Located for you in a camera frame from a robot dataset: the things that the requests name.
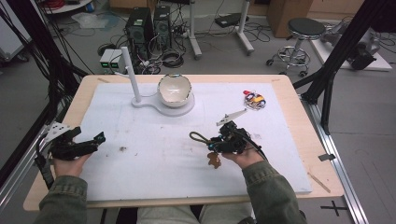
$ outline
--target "hand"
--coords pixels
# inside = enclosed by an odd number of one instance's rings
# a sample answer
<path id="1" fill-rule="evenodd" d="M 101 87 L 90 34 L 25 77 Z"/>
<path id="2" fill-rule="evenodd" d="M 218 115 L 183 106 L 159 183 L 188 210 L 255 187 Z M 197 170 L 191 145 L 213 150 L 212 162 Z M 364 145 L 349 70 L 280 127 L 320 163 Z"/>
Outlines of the hand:
<path id="1" fill-rule="evenodd" d="M 58 159 L 53 159 L 55 175 L 72 175 L 79 177 L 82 172 L 82 166 L 90 156 L 91 154 L 85 155 L 73 161 L 61 161 Z"/>
<path id="2" fill-rule="evenodd" d="M 221 156 L 228 160 L 234 161 L 239 165 L 239 167 L 241 167 L 241 169 L 245 169 L 249 165 L 258 161 L 264 161 L 259 152 L 256 151 L 256 149 L 254 149 L 251 144 L 247 144 L 244 152 L 241 154 L 221 153 Z"/>

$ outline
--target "gray stool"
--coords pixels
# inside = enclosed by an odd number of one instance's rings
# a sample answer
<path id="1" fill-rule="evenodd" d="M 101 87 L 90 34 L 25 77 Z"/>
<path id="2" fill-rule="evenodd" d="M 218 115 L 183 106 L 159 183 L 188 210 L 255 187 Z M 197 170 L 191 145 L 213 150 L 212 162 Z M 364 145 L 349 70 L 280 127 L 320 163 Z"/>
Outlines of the gray stool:
<path id="1" fill-rule="evenodd" d="M 326 28 L 322 23 L 308 18 L 291 19 L 289 21 L 288 28 L 291 33 L 288 40 L 292 37 L 296 37 L 297 43 L 294 47 L 287 46 L 279 49 L 272 59 L 266 62 L 266 64 L 271 66 L 274 63 L 275 58 L 282 60 L 282 62 L 286 64 L 286 70 L 280 72 L 280 75 L 286 75 L 287 70 L 291 66 L 304 66 L 305 71 L 300 72 L 300 77 L 305 77 L 308 74 L 308 65 L 311 62 L 311 58 L 307 52 L 300 49 L 300 46 L 304 40 L 319 39 L 320 36 L 325 33 Z"/>

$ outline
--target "green jacket sleeve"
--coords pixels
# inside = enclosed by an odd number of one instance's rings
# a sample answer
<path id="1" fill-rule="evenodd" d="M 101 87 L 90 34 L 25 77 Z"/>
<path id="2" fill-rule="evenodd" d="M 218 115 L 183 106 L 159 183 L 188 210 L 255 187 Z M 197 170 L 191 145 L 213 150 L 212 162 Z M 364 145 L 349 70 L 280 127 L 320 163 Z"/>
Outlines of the green jacket sleeve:
<path id="1" fill-rule="evenodd" d="M 59 176 L 41 201 L 35 224 L 87 222 L 87 182 L 74 176 Z"/>
<path id="2" fill-rule="evenodd" d="M 242 172 L 259 224 L 306 223 L 288 180 L 268 161 L 254 163 Z"/>

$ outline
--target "white bowl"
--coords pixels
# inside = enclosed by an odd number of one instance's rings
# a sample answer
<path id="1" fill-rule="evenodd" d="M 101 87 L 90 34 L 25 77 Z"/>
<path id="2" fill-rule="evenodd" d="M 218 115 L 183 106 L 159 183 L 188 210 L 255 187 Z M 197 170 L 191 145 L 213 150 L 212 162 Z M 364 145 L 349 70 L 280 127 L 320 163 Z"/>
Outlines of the white bowl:
<path id="1" fill-rule="evenodd" d="M 171 107 L 180 107 L 190 100 L 191 84 L 181 74 L 168 74 L 158 83 L 157 91 L 163 104 Z"/>

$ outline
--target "wooden table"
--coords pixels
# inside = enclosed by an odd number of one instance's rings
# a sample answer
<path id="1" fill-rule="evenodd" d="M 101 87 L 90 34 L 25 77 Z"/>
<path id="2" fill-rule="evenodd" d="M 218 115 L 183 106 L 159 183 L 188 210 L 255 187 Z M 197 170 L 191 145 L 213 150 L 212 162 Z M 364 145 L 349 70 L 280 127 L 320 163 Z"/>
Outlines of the wooden table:
<path id="1" fill-rule="evenodd" d="M 308 173 L 313 191 L 309 194 L 298 194 L 298 198 L 340 197 L 344 194 L 338 176 L 329 161 L 320 161 L 318 156 L 325 154 L 318 136 L 309 117 L 298 98 L 290 80 L 280 75 L 185 75 L 191 83 L 271 83 L 276 93 L 277 100 L 283 110 L 285 120 L 290 128 L 294 143 L 300 153 L 304 168 Z M 163 76 L 136 76 L 139 83 L 158 83 Z M 70 105 L 63 123 L 72 127 L 79 126 L 99 83 L 128 83 L 130 80 L 119 76 L 88 76 L 84 77 L 78 92 Z M 27 211 L 37 211 L 39 202 L 48 190 L 38 174 L 30 189 L 23 207 Z M 119 201 L 108 203 L 88 202 L 88 207 L 125 207 L 125 206 L 154 206 L 170 204 L 203 204 L 203 203 L 236 203 L 248 201 L 246 197 L 230 198 L 202 198 L 202 199 L 176 199 L 176 200 L 141 200 Z"/>

